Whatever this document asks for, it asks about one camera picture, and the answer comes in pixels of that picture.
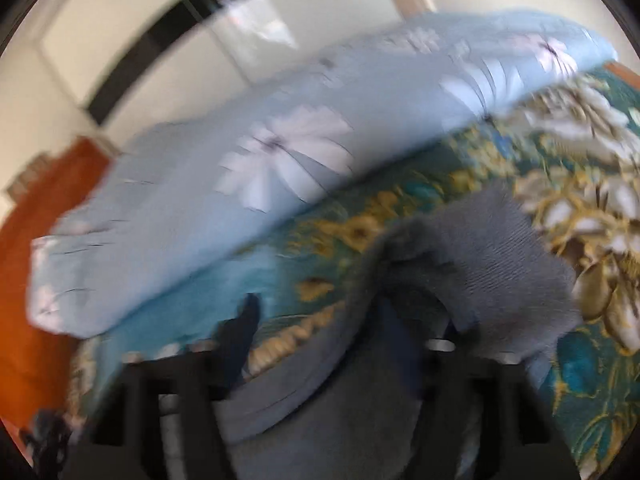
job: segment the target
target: floral pattern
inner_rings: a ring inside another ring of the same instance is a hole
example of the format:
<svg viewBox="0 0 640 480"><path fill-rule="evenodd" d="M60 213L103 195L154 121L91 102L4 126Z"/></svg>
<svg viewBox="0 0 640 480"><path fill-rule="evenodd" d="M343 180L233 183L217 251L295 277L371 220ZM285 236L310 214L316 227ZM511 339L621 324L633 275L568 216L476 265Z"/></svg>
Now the floral pattern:
<svg viewBox="0 0 640 480"><path fill-rule="evenodd" d="M639 106L640 92L606 70L579 75L333 193L239 251L237 258L264 249L278 255L270 294L292 305L261 325L246 380L332 322L350 269L386 226L504 178L548 250L575 269L585 321L559 341L540 393L582 478L596 478L640 419L640 128L632 111ZM347 132L330 110L321 114ZM297 137L281 124L260 139L280 136L278 149L294 151ZM325 131L311 137L322 140Z"/></svg>
<svg viewBox="0 0 640 480"><path fill-rule="evenodd" d="M495 107L500 109L515 101L524 90L522 78L516 68L512 68L507 76L504 67L497 59L484 60L482 64L484 70L471 63L460 63L476 86L470 85L462 78L452 76L446 76L440 82L445 92L469 108L476 117L484 117Z"/></svg>
<svg viewBox="0 0 640 480"><path fill-rule="evenodd" d="M637 126L640 126L640 110L637 108L629 108L629 115L634 120Z"/></svg>
<svg viewBox="0 0 640 480"><path fill-rule="evenodd" d="M378 43L380 50L393 54L431 54L440 49L440 37L438 33L430 28L424 30L422 27L408 30L402 34L393 34L383 38Z"/></svg>
<svg viewBox="0 0 640 480"><path fill-rule="evenodd" d="M566 78L578 70L575 59L566 51L566 45L555 38L543 38L539 34L526 34L511 39L511 45L520 51L533 51L545 72L554 72L558 78Z"/></svg>
<svg viewBox="0 0 640 480"><path fill-rule="evenodd" d="M224 194L240 193L242 205L258 211L270 209L269 170L304 202L325 195L292 153L308 156L338 174L350 174L351 154L329 136L345 134L351 127L337 113L322 107L300 107L286 117L273 118L271 127L255 124L250 137L238 142L247 154L227 153L220 166L228 170L218 182Z"/></svg>

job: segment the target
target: gold flower pattern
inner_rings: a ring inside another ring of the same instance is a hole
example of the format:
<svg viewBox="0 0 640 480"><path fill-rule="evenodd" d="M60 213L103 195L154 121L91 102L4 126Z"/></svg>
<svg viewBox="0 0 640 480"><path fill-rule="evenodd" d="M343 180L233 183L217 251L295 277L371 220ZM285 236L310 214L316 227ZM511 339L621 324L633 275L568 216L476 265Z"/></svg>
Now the gold flower pattern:
<svg viewBox="0 0 640 480"><path fill-rule="evenodd" d="M252 349L246 379L335 319L353 264L386 226L504 178L548 250L575 269L585 323L559 341L540 394L582 478L596 478L640 419L639 106L640 92L606 70L576 76L335 193L239 253L275 248L287 270L274 293L298 306L293 324Z"/></svg>

